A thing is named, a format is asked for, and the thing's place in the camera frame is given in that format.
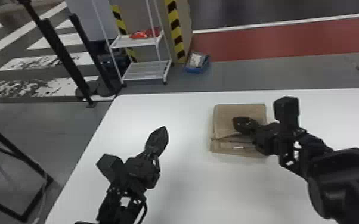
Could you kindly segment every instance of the shelf rack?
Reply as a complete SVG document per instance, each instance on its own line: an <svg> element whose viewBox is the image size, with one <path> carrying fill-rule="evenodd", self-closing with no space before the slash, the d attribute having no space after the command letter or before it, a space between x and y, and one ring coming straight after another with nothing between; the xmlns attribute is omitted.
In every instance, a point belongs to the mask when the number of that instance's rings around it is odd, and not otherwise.
<svg viewBox="0 0 359 224"><path fill-rule="evenodd" d="M101 30L103 32L103 36L106 40L106 43L109 42L109 39L106 35L106 30L104 29L103 23L101 21L100 15L97 11L97 7L95 6L95 0L92 0L92 5L95 10L97 19L99 21ZM152 38L145 38L145 39L132 39L129 37L129 35L118 35L116 39L113 41L113 43L109 46L110 55L114 62L114 67L117 71L117 74L119 75L120 82L123 86L126 86L125 81L132 81L132 80L152 80L152 79L162 79L163 84L167 84L167 74L171 67L172 58L170 52L168 52L169 59L168 60L162 60L160 51L159 51L159 44L162 39L164 39L166 44L166 49L169 51L168 41L167 37L164 34L163 30L163 23L161 16L159 14L159 9L157 7L156 0L153 0L154 8L156 10L157 19L160 24L160 34L156 36L156 32L154 29L154 21L151 16L150 11L150 0L145 0L148 17L150 20L150 27L153 34ZM115 25L117 29L117 33L120 33L120 30L118 29L117 25ZM130 57L131 63L126 69L126 72L124 75L121 74L120 70L118 69L116 59L113 54L113 49L118 48L133 48L133 47L140 47L140 46L155 46L156 48L156 54L157 54L157 61L149 61L149 62L142 62L142 63L135 63L133 62L132 58Z"/></svg>

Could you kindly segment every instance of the black cable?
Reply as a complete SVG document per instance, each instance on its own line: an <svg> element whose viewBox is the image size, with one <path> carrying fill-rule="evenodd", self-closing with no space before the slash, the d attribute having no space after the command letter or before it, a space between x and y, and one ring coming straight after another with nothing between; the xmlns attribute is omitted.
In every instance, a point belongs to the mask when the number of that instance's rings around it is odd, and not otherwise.
<svg viewBox="0 0 359 224"><path fill-rule="evenodd" d="M147 204L145 201L143 201L142 203L143 203L143 214L142 214L142 217L139 220L138 224L141 224L143 222L143 219L145 218L146 213L147 213Z"/></svg>

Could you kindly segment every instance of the cardboard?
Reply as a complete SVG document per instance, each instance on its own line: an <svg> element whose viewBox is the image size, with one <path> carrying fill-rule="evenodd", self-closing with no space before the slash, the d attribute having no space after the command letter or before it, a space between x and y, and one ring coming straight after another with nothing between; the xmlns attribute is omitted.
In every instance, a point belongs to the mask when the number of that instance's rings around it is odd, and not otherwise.
<svg viewBox="0 0 359 224"><path fill-rule="evenodd" d="M213 112L210 151L247 157L262 157L252 139L233 127L234 117L251 117L262 125L267 123L264 104L219 104Z"/></svg>

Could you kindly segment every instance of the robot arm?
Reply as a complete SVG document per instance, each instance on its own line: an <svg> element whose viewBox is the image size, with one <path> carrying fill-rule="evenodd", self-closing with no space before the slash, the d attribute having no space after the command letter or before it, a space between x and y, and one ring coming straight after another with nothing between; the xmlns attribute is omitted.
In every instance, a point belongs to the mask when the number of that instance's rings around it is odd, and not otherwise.
<svg viewBox="0 0 359 224"><path fill-rule="evenodd" d="M260 126L237 117L237 131L249 135L263 155L277 155L280 165L304 178L316 212L339 224L359 224L359 148L334 151L299 127L299 101L283 97L274 102L278 123Z"/></svg>

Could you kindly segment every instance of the hazard stripe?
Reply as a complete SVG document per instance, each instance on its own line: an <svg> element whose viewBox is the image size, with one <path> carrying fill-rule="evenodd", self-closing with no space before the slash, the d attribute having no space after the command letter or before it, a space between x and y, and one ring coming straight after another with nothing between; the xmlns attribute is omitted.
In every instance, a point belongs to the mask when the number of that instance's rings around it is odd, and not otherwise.
<svg viewBox="0 0 359 224"><path fill-rule="evenodd" d="M120 30L121 35L128 35L128 32L126 31L126 26L124 21L122 20L120 8L118 5L111 5L114 18L116 18L118 29ZM137 62L137 55L135 54L135 51L133 48L125 48L126 54L131 57L133 62Z"/></svg>
<svg viewBox="0 0 359 224"><path fill-rule="evenodd" d="M168 21L171 28L171 37L174 42L174 52L179 63L185 63L186 52L184 38L182 37L180 15L178 14L177 3L175 0L165 0L168 12Z"/></svg>

